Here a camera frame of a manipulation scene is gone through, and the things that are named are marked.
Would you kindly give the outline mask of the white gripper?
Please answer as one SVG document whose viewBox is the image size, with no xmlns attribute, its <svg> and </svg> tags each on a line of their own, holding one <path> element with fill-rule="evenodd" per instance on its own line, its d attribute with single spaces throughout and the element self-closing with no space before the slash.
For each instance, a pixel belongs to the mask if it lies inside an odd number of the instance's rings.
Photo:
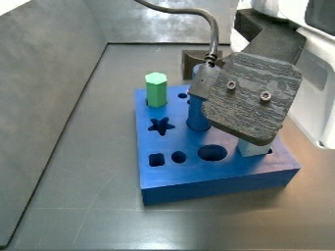
<svg viewBox="0 0 335 251">
<path fill-rule="evenodd" d="M 299 26 L 302 87 L 290 116 L 311 142 L 335 149 L 335 0 L 236 0 L 236 8 Z"/>
</svg>

